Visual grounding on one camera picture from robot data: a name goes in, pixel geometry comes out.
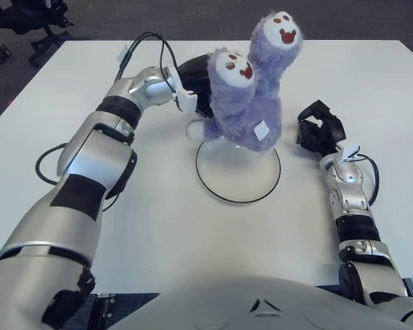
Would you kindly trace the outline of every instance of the smiling mouth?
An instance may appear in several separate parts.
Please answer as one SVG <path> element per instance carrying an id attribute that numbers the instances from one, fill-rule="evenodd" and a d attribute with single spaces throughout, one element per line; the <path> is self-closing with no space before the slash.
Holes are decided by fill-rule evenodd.
<path id="1" fill-rule="evenodd" d="M 248 65 L 245 70 L 240 70 L 240 74 L 246 79 L 251 79 L 253 77 L 253 68 Z"/>
<path id="2" fill-rule="evenodd" d="M 283 29 L 280 30 L 280 34 L 282 36 L 282 41 L 289 45 L 294 42 L 295 35 L 297 32 L 293 30 L 292 32 L 285 32 Z"/>

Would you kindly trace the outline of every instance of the stuffed toy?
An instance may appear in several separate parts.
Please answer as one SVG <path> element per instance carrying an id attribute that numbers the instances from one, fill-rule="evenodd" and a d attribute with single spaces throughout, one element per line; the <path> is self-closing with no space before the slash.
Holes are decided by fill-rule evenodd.
<path id="1" fill-rule="evenodd" d="M 213 117 L 191 122 L 188 136 L 202 141 L 224 136 L 252 151 L 272 149 L 282 131 L 279 79 L 301 44 L 292 16 L 278 12 L 257 24 L 249 60 L 226 48 L 217 49 L 207 67 Z"/>

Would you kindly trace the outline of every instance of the white table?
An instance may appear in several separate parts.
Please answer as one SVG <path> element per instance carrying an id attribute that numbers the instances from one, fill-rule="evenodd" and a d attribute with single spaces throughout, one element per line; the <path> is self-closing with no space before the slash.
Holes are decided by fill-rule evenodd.
<path id="1" fill-rule="evenodd" d="M 0 117 L 0 248 L 50 189 L 34 173 L 37 157 L 68 141 L 95 110 L 125 44 L 67 42 Z M 225 45 L 248 51 L 247 41 L 170 44 L 179 63 Z M 156 65 L 159 50 L 157 42 L 142 44 L 125 76 Z M 198 146 L 184 133 L 188 115 L 172 103 L 146 111 L 133 145 L 138 166 L 104 216 L 93 266 L 97 292 L 164 292 L 223 274 L 338 283 L 338 237 L 323 173 L 295 144 L 297 115 L 317 99 L 379 165 L 375 221 L 401 275 L 413 277 L 413 54 L 398 41 L 306 41 L 284 74 L 281 96 L 282 176 L 269 197 L 246 206 L 219 201 L 198 180 Z M 57 156 L 42 166 L 50 177 Z"/>

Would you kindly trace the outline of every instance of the office chair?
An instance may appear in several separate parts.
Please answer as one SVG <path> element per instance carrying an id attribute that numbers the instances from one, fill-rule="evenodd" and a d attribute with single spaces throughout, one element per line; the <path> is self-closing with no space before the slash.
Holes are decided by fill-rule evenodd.
<path id="1" fill-rule="evenodd" d="M 30 43 L 35 53 L 29 62 L 38 67 L 36 59 L 43 55 L 51 45 L 61 46 L 67 40 L 89 40 L 87 37 L 74 38 L 69 32 L 54 34 L 49 25 L 60 28 L 72 26 L 65 17 L 67 6 L 63 0 L 11 0 L 12 6 L 0 7 L 0 28 L 14 30 L 17 34 L 26 34 L 31 30 L 44 29 L 47 37 Z"/>

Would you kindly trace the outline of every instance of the black rim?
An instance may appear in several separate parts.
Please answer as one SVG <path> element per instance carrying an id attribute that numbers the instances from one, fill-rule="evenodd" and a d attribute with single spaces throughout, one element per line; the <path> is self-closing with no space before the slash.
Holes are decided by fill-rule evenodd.
<path id="1" fill-rule="evenodd" d="M 261 196 L 261 197 L 259 197 L 259 198 L 257 198 L 257 199 L 250 200 L 250 201 L 233 201 L 232 199 L 227 199 L 227 198 L 225 198 L 225 197 L 223 197 L 223 196 L 220 196 L 219 194 L 216 194 L 215 192 L 213 192 L 213 191 L 207 186 L 207 184 L 204 182 L 204 180 L 202 180 L 202 177 L 200 176 L 200 173 L 199 173 L 198 156 L 199 156 L 200 148 L 202 148 L 202 145 L 203 145 L 203 144 L 204 144 L 204 142 L 202 142 L 202 143 L 199 145 L 198 152 L 195 154 L 195 170 L 196 170 L 196 172 L 198 173 L 198 177 L 199 177 L 200 181 L 202 182 L 202 184 L 204 185 L 204 187 L 205 187 L 206 189 L 208 189 L 208 191 L 209 191 L 211 194 L 213 194 L 214 196 L 220 198 L 222 201 L 227 201 L 227 202 L 233 203 L 233 204 L 251 204 L 251 203 L 254 203 L 254 202 L 256 202 L 256 201 L 260 201 L 260 200 L 262 200 L 263 198 L 265 198 L 266 196 L 270 195 L 270 194 L 274 191 L 275 187 L 277 187 L 278 181 L 280 180 L 280 175 L 281 175 L 281 173 L 282 173 L 282 163 L 280 162 L 280 157 L 279 157 L 277 151 L 276 151 L 275 148 L 274 148 L 274 152 L 275 152 L 275 155 L 277 156 L 277 161 L 278 161 L 278 166 L 279 166 L 278 177 L 277 177 L 277 180 L 275 181 L 274 186 L 273 186 L 273 187 L 271 188 L 271 190 L 268 191 L 265 195 L 263 195 L 263 196 Z"/>

